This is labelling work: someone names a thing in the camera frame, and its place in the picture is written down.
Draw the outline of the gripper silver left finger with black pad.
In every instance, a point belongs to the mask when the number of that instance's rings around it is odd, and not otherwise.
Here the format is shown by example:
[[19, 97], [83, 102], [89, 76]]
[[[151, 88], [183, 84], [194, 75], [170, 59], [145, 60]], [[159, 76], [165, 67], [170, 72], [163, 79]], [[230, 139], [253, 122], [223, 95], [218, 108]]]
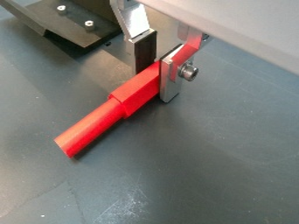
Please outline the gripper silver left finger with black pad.
[[133, 73], [139, 74], [157, 58], [157, 30], [150, 27], [146, 7], [137, 0], [110, 0], [117, 21], [125, 33]]

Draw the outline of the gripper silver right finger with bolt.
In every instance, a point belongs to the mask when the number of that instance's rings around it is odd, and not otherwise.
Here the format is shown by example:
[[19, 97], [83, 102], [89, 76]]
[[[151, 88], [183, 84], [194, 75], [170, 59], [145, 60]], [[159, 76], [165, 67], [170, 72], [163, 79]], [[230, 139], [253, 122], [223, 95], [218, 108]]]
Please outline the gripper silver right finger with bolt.
[[193, 64], [194, 55], [202, 46], [202, 31], [181, 24], [178, 37], [183, 41], [161, 58], [161, 99], [170, 102], [181, 93], [183, 81], [194, 81], [199, 68]]

